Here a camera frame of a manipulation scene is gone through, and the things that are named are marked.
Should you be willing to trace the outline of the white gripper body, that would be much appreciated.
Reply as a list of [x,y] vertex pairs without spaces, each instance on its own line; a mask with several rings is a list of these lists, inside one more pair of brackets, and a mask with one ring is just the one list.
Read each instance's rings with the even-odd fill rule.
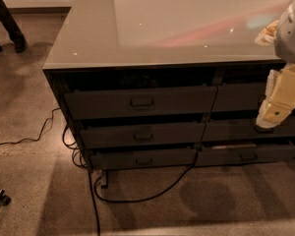
[[295,63],[295,0],[281,15],[274,41],[275,55]]

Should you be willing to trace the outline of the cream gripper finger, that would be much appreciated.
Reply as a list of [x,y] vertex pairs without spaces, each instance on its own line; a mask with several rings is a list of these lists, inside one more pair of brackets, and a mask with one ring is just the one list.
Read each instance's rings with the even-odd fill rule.
[[266,26],[255,38],[255,43],[261,46],[274,45],[278,21],[274,21]]
[[267,76],[265,99],[259,109],[256,125],[274,128],[295,109],[295,63],[288,63],[280,71],[271,70]]

